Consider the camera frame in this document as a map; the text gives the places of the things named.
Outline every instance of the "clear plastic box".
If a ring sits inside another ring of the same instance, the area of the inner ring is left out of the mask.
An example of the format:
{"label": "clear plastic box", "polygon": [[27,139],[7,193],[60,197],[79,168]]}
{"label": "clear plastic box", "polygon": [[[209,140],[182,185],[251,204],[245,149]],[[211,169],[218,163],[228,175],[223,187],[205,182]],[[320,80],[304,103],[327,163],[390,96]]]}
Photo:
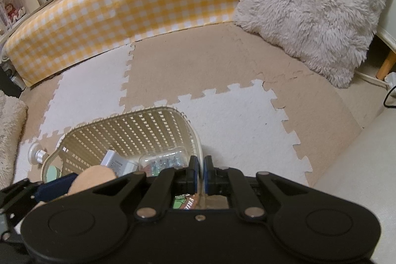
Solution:
{"label": "clear plastic box", "polygon": [[187,151],[183,147],[175,147],[166,151],[142,156],[139,159],[140,170],[143,170],[148,177],[158,176],[161,170],[172,167],[187,167]]}
{"label": "clear plastic box", "polygon": [[8,27],[12,28],[23,16],[27,14],[22,0],[0,0],[3,16],[8,21]]}

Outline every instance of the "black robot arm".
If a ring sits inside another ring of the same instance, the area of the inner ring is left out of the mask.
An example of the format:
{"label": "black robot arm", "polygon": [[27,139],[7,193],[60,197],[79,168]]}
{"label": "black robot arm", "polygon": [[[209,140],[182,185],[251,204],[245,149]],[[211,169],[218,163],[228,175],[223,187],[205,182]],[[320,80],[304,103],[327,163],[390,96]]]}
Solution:
{"label": "black robot arm", "polygon": [[0,262],[371,263],[381,229],[362,206],[269,172],[215,168],[208,156],[204,189],[230,208],[172,209],[175,195],[197,191],[198,173],[193,156],[157,177],[128,174],[31,211],[17,235],[46,185],[21,181],[1,191]]}

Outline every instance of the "white foam mat tile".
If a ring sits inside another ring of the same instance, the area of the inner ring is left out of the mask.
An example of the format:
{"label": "white foam mat tile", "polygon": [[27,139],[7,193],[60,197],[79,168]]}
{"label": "white foam mat tile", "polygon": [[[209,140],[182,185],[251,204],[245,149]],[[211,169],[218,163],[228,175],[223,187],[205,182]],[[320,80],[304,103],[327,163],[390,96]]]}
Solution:
{"label": "white foam mat tile", "polygon": [[15,175],[13,182],[18,182],[22,179],[25,179],[27,177],[27,173],[32,168],[32,165],[27,159],[27,155],[31,145],[32,142],[29,143],[28,140],[19,144],[18,154],[15,161]]}
{"label": "white foam mat tile", "polygon": [[126,94],[122,84],[130,69],[131,50],[133,45],[124,45],[65,71],[44,115],[39,139],[56,130],[122,113],[119,102]]}
{"label": "white foam mat tile", "polygon": [[174,108],[184,112],[197,131],[204,155],[212,155],[215,166],[238,168],[246,176],[266,170],[308,185],[305,172],[312,171],[307,157],[299,159],[293,145],[300,140],[295,132],[287,133],[282,121],[284,110],[275,109],[273,91],[265,91],[263,82],[253,86],[228,86],[229,92],[203,92],[191,100],[179,97]]}

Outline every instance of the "fluffy cushion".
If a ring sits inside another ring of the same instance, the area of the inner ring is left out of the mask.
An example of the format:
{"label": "fluffy cushion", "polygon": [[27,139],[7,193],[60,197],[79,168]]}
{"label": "fluffy cushion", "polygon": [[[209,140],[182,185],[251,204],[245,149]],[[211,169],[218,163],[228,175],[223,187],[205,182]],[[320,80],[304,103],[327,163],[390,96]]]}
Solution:
{"label": "fluffy cushion", "polygon": [[26,111],[27,106],[23,101],[0,91],[0,189],[12,182]]}
{"label": "fluffy cushion", "polygon": [[385,0],[240,0],[234,20],[336,87],[365,59]]}

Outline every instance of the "yellow gingham cover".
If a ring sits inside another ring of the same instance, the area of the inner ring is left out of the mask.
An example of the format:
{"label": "yellow gingham cover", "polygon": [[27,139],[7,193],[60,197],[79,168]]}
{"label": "yellow gingham cover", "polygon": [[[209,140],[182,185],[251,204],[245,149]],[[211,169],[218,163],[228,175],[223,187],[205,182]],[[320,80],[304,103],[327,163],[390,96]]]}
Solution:
{"label": "yellow gingham cover", "polygon": [[33,85],[73,64],[134,41],[228,22],[239,0],[55,0],[5,44]]}

